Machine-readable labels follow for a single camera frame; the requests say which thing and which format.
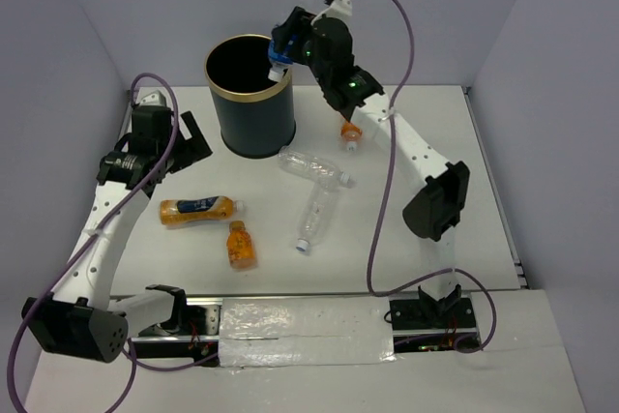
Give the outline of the blue label water bottle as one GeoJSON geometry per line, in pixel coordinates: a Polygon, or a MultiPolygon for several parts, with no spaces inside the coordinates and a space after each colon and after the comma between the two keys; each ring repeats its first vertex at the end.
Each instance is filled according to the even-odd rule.
{"type": "Polygon", "coordinates": [[[271,32],[268,46],[268,59],[271,64],[268,79],[279,83],[283,80],[293,60],[289,57],[290,50],[297,40],[297,36],[283,24],[276,24],[271,32]]]}

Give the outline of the large orange milk tea bottle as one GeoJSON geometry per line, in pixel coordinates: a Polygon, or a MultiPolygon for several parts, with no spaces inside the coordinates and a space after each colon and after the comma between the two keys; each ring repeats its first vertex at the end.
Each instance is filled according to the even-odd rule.
{"type": "Polygon", "coordinates": [[[225,221],[243,213],[245,203],[224,195],[196,200],[164,200],[160,203],[159,218],[165,226],[195,221],[225,221]]]}

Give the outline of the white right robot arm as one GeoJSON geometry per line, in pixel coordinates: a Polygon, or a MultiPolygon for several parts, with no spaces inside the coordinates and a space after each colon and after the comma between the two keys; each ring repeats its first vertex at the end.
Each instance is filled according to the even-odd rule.
{"type": "Polygon", "coordinates": [[[420,240],[430,267],[415,282],[420,313],[427,325],[441,327],[455,312],[461,295],[456,278],[455,228],[465,206],[470,170],[437,153],[394,111],[394,94],[355,64],[349,14],[329,7],[315,15],[292,10],[272,31],[269,57],[288,68],[309,68],[327,104],[364,135],[387,150],[391,169],[400,168],[412,198],[402,210],[407,228],[420,240]]]}

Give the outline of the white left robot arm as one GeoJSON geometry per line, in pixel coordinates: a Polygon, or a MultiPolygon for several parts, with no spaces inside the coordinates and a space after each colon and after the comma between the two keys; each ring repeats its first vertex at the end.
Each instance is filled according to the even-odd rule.
{"type": "Polygon", "coordinates": [[[185,291],[152,284],[144,291],[112,300],[111,286],[133,228],[155,187],[212,154],[191,112],[180,116],[190,132],[173,129],[171,108],[141,104],[131,130],[100,161],[95,200],[75,246],[81,257],[45,293],[41,303],[28,298],[22,309],[31,334],[48,353],[110,363],[126,339],[154,326],[174,335],[191,326],[185,291]]]}

